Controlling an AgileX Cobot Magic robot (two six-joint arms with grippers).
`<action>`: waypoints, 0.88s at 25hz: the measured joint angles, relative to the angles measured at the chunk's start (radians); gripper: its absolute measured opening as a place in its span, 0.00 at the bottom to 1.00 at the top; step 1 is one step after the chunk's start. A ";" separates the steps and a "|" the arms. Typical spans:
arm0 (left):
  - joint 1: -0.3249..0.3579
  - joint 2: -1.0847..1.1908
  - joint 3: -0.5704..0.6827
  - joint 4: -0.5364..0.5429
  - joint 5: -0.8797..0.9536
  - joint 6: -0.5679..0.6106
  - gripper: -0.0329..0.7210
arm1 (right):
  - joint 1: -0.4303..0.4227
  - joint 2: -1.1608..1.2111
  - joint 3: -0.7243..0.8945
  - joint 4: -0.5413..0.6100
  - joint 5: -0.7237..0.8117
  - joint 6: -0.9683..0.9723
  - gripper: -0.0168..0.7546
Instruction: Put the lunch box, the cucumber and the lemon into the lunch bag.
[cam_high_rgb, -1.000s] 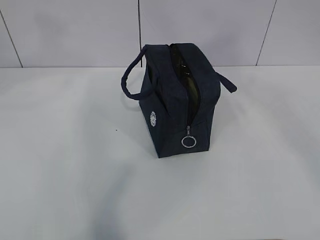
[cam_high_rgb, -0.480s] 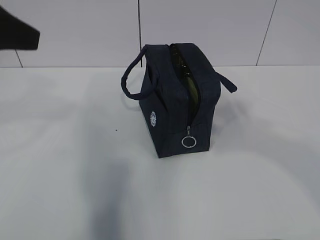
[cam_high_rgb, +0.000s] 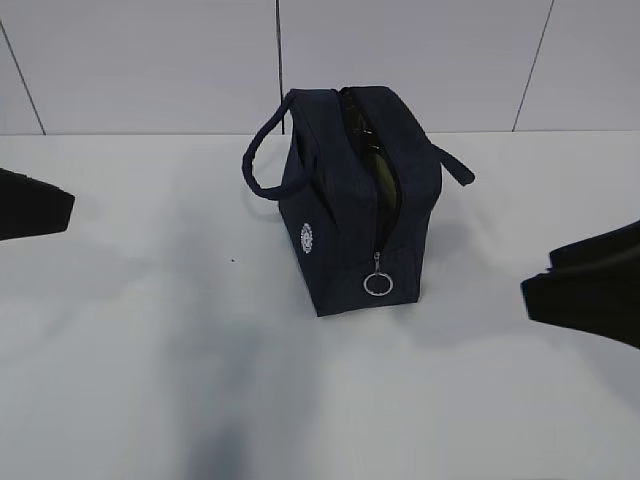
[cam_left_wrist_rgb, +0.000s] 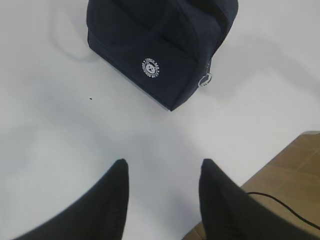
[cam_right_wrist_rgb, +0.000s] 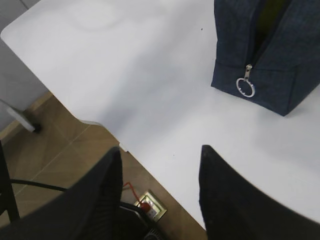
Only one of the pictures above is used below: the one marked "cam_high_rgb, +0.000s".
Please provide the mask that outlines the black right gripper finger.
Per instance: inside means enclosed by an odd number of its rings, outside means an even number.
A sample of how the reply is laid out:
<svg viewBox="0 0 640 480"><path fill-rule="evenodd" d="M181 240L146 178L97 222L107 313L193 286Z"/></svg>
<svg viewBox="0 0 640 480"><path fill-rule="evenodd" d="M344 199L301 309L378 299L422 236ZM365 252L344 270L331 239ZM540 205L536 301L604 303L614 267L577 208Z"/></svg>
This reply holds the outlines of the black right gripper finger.
<svg viewBox="0 0 640 480"><path fill-rule="evenodd" d="M549 253L549 279L639 279L639 222Z"/></svg>
<svg viewBox="0 0 640 480"><path fill-rule="evenodd" d="M639 277L538 274L521 283L533 321L639 346Z"/></svg>

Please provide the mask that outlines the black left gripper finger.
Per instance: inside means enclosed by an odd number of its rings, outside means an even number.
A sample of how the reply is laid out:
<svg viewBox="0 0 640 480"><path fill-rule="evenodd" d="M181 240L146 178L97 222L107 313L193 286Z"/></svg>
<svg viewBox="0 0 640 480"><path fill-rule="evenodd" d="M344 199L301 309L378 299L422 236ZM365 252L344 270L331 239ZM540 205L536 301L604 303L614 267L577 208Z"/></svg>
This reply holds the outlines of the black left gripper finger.
<svg viewBox="0 0 640 480"><path fill-rule="evenodd" d="M1 170L1 240L64 232L75 196L55 185Z"/></svg>

